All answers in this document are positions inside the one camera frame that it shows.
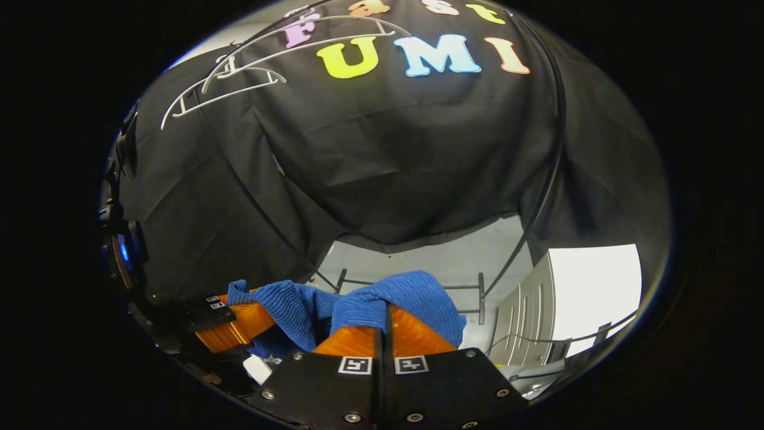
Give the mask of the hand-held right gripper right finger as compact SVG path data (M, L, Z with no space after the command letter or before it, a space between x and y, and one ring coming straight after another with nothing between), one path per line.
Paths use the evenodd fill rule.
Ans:
M387 310L387 430L497 430L529 405L476 348L394 357Z

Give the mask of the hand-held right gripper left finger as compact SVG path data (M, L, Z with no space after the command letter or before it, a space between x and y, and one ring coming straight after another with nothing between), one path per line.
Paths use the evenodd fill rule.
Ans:
M378 430L383 333L371 354L327 355L290 348L248 397L248 406L291 430Z

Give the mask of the blue corduroy jacket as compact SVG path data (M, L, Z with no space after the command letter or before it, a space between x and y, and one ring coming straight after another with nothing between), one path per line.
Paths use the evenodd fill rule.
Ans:
M243 279L232 281L226 305L246 304L261 305L294 348L303 351L314 351L345 327L385 330L387 305L412 315L451 348L461 345L466 328L466 317L459 314L436 278L425 271L390 275L347 294L332 294L291 280L255 289L248 288Z

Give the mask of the white clothes hanger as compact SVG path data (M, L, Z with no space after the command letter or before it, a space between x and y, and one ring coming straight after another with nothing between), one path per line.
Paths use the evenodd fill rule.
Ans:
M231 76L238 75L242 71L262 72L264 74L265 81L257 82L256 84L253 84L253 85L246 85L245 87L242 87L241 89L226 91L226 92L220 93L217 96L213 96L212 98L209 98L208 100L202 100L201 98L201 94L202 94L201 89L204 84L207 84L208 79L205 78L205 79L202 79L201 81L194 82L194 84L190 85L185 90L183 90L167 107L161 119L159 130L164 131L164 129L167 127L167 123L170 122L171 120L180 119L193 112L199 111L205 106L209 106L214 103L221 102L222 100L227 100L231 98L232 96L237 96L252 90L264 89L265 87L269 87L270 85L287 83L287 79L281 74L276 73L273 70L267 70L265 68L256 67L256 66L249 66L243 69L237 69L235 73L231 70L228 70L228 71L224 70L223 72L215 73L213 74L212 81L222 81L224 77L228 77L229 75Z
M354 35L347 35L347 36L337 36L336 38L331 38L328 40L321 40L316 42L309 42L307 44L298 44L297 46L290 47L283 49L282 51L275 52L273 54L268 54L264 57L259 57L255 60L252 60L248 63L245 63L241 66L233 65L229 66L229 70L225 71L224 66L229 65L231 59L235 59L238 55L245 52L247 49L253 47L254 45L258 44L260 41L264 41L267 38L270 38L271 36L275 36L278 32L284 32L285 30L289 28L296 27L301 24L306 24L308 22L312 22L314 24L319 24L323 22L333 22L333 21L351 21L351 22L366 22L366 23L373 23L374 26L377 28L377 31L375 33L354 33ZM380 36L382 38L385 38L386 36L395 36L395 35L403 35L403 36L412 36L412 33L409 32L404 27L398 26L397 24L393 24L390 21L385 21L382 19L379 19L378 17L362 17L362 16L326 16L326 17L318 17L314 20L303 20L303 21L296 21L289 23L288 25L278 28L276 30L273 30L273 32L264 33L264 35L255 36L254 39L245 42L243 45L235 49L234 51L231 51L229 54L223 57L221 60L221 63L216 65L208 74L205 79L198 82L200 87L200 92L202 94L205 94L208 92L208 89L212 85L212 82L215 81L215 79L219 79L221 81L222 79L229 79L233 76L248 70L250 68L253 68L254 66L261 65L262 63L265 63L267 61L275 60L276 58L283 57L287 54L296 53L299 51L305 51L309 48L313 47L324 47L326 45L330 44L337 44L344 41L352 41L354 39L358 38L368 38L369 36L376 36L379 38Z

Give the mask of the black clothes rack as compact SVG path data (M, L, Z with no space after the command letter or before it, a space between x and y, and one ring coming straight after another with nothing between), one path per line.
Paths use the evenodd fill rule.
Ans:
M303 17L307 16L307 13L309 11L313 11L313 5L309 5L303 8L295 9L294 11L290 11L288 14L285 15L283 19L279 19L279 21L270 24L269 27L266 27L264 30L262 30L259 33L256 33L256 35L252 36L250 40L254 39L255 36L264 35L264 33L273 32L273 30L276 30L275 26L277 24L281 24L285 22L287 19L297 19L299 18L300 21L303 21ZM556 130L554 132L554 138L552 139L552 144L550 147L549 155L546 159L544 159L542 166L547 167L547 174L546 178L543 183L542 190L538 194L537 203L535 203L535 207L532 211L531 217L529 219L529 223L523 228L523 234L519 237L519 241L516 243L516 246L512 253L510 254L507 261L505 261L504 266L502 269L500 269L499 273L497 274L496 278L492 281L492 283L489 284L489 286L485 286L485 278L483 275L479 275L479 283L478 285L462 285L462 286L450 286L445 288L446 290L455 290L455 289L477 289L479 291L479 310L478 311L463 311L466 313L479 313L479 322L480 324L485 323L485 300L486 297L489 296L491 291L494 290L494 288L498 285L500 280L504 277L505 273L511 268L513 262L518 257L519 253L523 250L524 245L528 242L528 239L530 235L533 232L533 229L535 228L535 224L538 221L538 218L543 213L543 210L546 206L546 202L548 201L549 195L551 194L552 190L554 189L554 186L556 185L557 180L557 174L559 173L561 160L562 160L562 153L565 146L565 125L566 125L566 93L565 93L565 86L563 79L561 77L561 73L559 70L559 66L557 65L556 58L554 58L551 49L549 49L549 46L546 44L546 41L541 38L541 36L538 34L537 30L535 30L534 27L532 27L529 22L524 19L521 14L517 13L516 11L512 11L510 9L504 9L505 15L510 19L511 22L516 24L519 27L525 28L525 32L531 35L531 38L542 50L543 54L546 57L546 60L549 64L549 67L552 70L552 81L554 82L554 87L556 88L556 96L554 97L554 100L556 101ZM319 268L311 263L311 259L302 251L298 250L297 247L295 247L294 243L290 242L287 236L285 236L284 232L281 231L281 229L276 226L276 224L273 222L273 220L269 217L269 215L264 211L264 209L260 206L259 203L257 203L254 196L250 193L248 188L245 186L245 183L241 179L241 177L236 172L235 168L233 167L231 161L229 158L227 158L226 153L224 153L224 150L222 150L222 147L220 144L218 144L218 141L216 141L215 137L210 132L210 128L208 128L207 120L205 119L203 115L203 111L200 109L199 111L199 119L203 125L203 128L205 130L205 133L207 133L208 141L212 144L213 148L218 152L218 155L222 158L224 163L227 166L227 169L229 170L229 174L232 175L233 179L235 180L237 186L240 188L240 191L245 194L246 199L248 199L249 204L251 204L252 207L256 210L256 212L259 213L260 217L263 218L263 220L267 223L271 231L281 240L281 242L288 247L291 251L294 252L295 256L303 262L303 265L305 267L308 267L310 269L312 275L316 275L320 278L320 280L325 281L328 286L332 289L332 293L334 296L339 296L339 294L342 292L342 285L346 282L346 280L349 281L349 283L355 284L355 285L371 285L371 283L368 283L366 281L352 281L349 279L346 279L347 269L342 269L340 273L340 277L338 279L338 283L333 283L332 280L325 277L325 275L320 272Z

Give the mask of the white cabinet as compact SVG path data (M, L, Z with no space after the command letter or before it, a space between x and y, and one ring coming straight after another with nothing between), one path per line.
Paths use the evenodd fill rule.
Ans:
M554 364L592 348L638 309L637 247L551 248L498 307L486 356L499 366Z

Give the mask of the black backdrop cloth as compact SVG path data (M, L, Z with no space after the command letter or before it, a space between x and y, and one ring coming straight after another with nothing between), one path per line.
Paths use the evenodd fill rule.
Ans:
M545 182L556 128L552 70L526 29L496 5L384 0L373 17L412 36L369 36L313 47L257 67L287 80L205 106L210 132L245 186L290 242L319 266L343 241L385 253L436 245L501 215L526 226ZM565 86L565 146L556 185L528 239L549 248L633 243L642 285L663 271L671 242L667 177L646 123L595 62L527 20L556 58ZM279 32L235 58L373 23L330 21ZM146 292L164 305L220 294L227 283L311 275L271 231L208 141L193 112L160 122L230 47L172 66L137 101L137 171L123 180L125 215L144 228ZM208 100L264 82L243 71L214 81Z

